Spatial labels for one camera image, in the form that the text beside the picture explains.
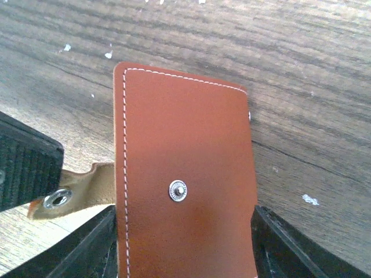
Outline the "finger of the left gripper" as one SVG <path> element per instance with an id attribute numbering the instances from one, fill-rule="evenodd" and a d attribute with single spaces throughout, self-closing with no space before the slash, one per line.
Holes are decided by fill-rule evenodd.
<path id="1" fill-rule="evenodd" d="M 58 141 L 1 112 L 1 211 L 56 191 L 63 159 Z"/>

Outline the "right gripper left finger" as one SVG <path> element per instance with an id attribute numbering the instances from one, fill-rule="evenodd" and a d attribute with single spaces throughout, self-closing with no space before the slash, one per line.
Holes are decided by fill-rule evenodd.
<path id="1" fill-rule="evenodd" d="M 117 277 L 115 206 L 3 277 Z"/>

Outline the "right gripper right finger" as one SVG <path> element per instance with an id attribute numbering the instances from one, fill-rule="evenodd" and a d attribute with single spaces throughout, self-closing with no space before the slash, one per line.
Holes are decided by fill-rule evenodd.
<path id="1" fill-rule="evenodd" d="M 266 207 L 254 207 L 250 224 L 258 277 L 370 277 Z"/>

